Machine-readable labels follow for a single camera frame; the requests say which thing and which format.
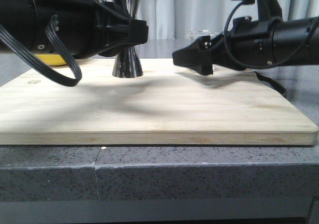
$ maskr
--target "yellow object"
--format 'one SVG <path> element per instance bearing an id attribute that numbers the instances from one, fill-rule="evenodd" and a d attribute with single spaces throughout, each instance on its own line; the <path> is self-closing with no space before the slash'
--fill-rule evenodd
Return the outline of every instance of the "yellow object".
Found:
<path id="1" fill-rule="evenodd" d="M 36 55 L 41 61 L 50 66 L 64 66 L 65 61 L 60 55 Z"/>

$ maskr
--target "wooden board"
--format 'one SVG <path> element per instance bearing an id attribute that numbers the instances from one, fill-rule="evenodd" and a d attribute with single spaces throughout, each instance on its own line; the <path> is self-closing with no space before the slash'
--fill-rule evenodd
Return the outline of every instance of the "wooden board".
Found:
<path id="1" fill-rule="evenodd" d="M 311 145 L 318 135 L 254 72 L 216 66 L 205 77 L 171 59 L 141 63 L 142 77 L 120 79 L 113 59 L 81 61 L 71 88 L 34 70 L 19 76 L 0 87 L 0 144 Z"/>

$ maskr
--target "gray countertop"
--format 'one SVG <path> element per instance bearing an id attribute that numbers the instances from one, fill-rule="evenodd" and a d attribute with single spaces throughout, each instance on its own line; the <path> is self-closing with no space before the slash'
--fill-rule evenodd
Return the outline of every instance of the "gray countertop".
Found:
<path id="1" fill-rule="evenodd" d="M 187 43 L 151 40 L 138 51 L 141 58 L 170 58 L 172 51 Z M 0 85 L 29 69 L 12 55 L 0 55 L 0 67 Z M 319 124 L 319 66 L 273 68 L 262 74 L 282 83 L 288 100 Z M 319 196 L 318 140 L 309 147 L 63 143 L 0 147 L 0 205 L 297 197 L 311 202 L 315 196 Z"/>

